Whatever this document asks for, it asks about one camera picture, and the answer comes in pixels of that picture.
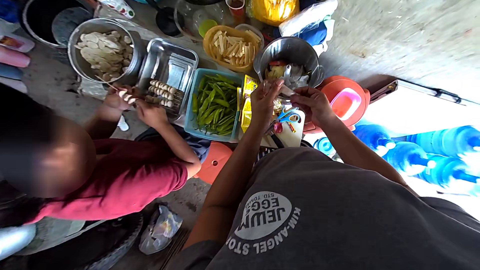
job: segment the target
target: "pink plastic lid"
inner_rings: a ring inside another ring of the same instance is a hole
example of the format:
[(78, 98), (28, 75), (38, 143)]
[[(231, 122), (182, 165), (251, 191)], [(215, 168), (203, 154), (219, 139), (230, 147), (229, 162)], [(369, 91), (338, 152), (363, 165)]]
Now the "pink plastic lid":
[(330, 102), (334, 113), (344, 121), (358, 109), (361, 103), (360, 95), (352, 88), (344, 88)]

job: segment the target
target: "cutting board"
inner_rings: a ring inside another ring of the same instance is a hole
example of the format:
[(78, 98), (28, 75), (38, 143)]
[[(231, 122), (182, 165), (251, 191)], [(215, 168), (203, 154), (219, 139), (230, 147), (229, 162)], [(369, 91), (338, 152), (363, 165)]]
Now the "cutting board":
[[(296, 113), (298, 113), (301, 118), (300, 123), (292, 123), (293, 128), (296, 130), (296, 132), (292, 132), (288, 127), (287, 123), (282, 123), (283, 132), (276, 134), (285, 147), (300, 146), (301, 136), (303, 133), (303, 125), (305, 122), (305, 113), (300, 110), (296, 111)], [(242, 138), (242, 136), (243, 136), (243, 131), (242, 129), (240, 129), (239, 140)], [(266, 135), (263, 136), (262, 142), (260, 143), (260, 145), (263, 147), (278, 148), (276, 144), (273, 142), (272, 138)]]

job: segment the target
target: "pink plastic bottle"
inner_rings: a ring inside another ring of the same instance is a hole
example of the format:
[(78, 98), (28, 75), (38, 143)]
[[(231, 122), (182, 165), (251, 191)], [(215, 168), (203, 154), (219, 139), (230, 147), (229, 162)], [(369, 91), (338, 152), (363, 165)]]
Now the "pink plastic bottle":
[(30, 64), (30, 57), (21, 52), (0, 46), (0, 62), (16, 67), (27, 67)]

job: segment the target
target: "orange container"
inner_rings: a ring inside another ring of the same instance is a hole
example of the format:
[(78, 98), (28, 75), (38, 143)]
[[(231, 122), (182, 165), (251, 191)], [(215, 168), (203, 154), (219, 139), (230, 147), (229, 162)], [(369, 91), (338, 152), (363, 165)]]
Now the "orange container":
[[(361, 102), (358, 108), (353, 112), (353, 114), (345, 120), (342, 120), (343, 123), (350, 129), (355, 130), (355, 124), (360, 121), (363, 117), (365, 111), (367, 110), (368, 104), (370, 103), (370, 92), (367, 89), (363, 89), (355, 81), (343, 77), (343, 76), (332, 76), (324, 79), (324, 81), (317, 87), (322, 93), (327, 96), (329, 102), (332, 100), (345, 88), (353, 89), (360, 97)], [(312, 122), (305, 123), (303, 128), (304, 134), (314, 134), (322, 132), (321, 128), (314, 125)]]
[(255, 46), (256, 53), (258, 53), (258, 49), (259, 49), (258, 48), (258, 42), (252, 36), (250, 36), (249, 34), (243, 32), (243, 31), (237, 30), (237, 29), (232, 28), (232, 27), (224, 26), (224, 25), (214, 26), (214, 27), (210, 28), (210, 30), (207, 31), (207, 33), (205, 34), (205, 37), (204, 37), (204, 42), (203, 42), (205, 53), (208, 56), (210, 56), (213, 60), (215, 60), (215, 62), (217, 62), (221, 66), (224, 66), (224, 67), (226, 67), (230, 70), (233, 70), (233, 71), (236, 71), (236, 72), (243, 72), (243, 73), (246, 73), (246, 72), (252, 70), (253, 61), (249, 65), (235, 66), (235, 65), (232, 65), (230, 63), (224, 62), (221, 57), (218, 58), (211, 52), (210, 44), (212, 43), (213, 37), (215, 36), (215, 34), (219, 30), (222, 31), (222, 32), (227, 32), (227, 36), (242, 37), (245, 40), (245, 42), (247, 42), (247, 43), (251, 42)]
[(231, 155), (232, 150), (226, 145), (212, 141), (208, 156), (197, 173), (197, 177), (207, 184), (212, 184)]

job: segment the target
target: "blue water jug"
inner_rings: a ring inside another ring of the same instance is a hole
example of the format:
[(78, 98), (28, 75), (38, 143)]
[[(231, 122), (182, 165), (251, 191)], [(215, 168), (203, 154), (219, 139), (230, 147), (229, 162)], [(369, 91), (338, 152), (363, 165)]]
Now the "blue water jug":
[(428, 159), (423, 149), (411, 142), (397, 142), (384, 156), (395, 170), (408, 176), (421, 173), (426, 167), (434, 168), (435, 161)]
[(416, 175), (417, 178), (426, 182), (447, 187), (451, 181), (460, 180), (476, 183), (480, 179), (480, 176), (465, 172), (468, 166), (461, 159), (439, 155), (428, 155), (428, 158), (436, 162), (435, 168), (427, 168), (419, 175)]
[(395, 142), (391, 140), (385, 128), (380, 125), (360, 125), (356, 126), (356, 129), (352, 132), (380, 156), (395, 147)]
[(313, 148), (326, 154), (327, 156), (335, 153), (335, 149), (333, 148), (332, 144), (330, 143), (330, 140), (327, 137), (323, 137), (316, 140), (313, 143)]
[(480, 131), (472, 126), (409, 135), (407, 141), (420, 145), (427, 153), (447, 157), (480, 151)]

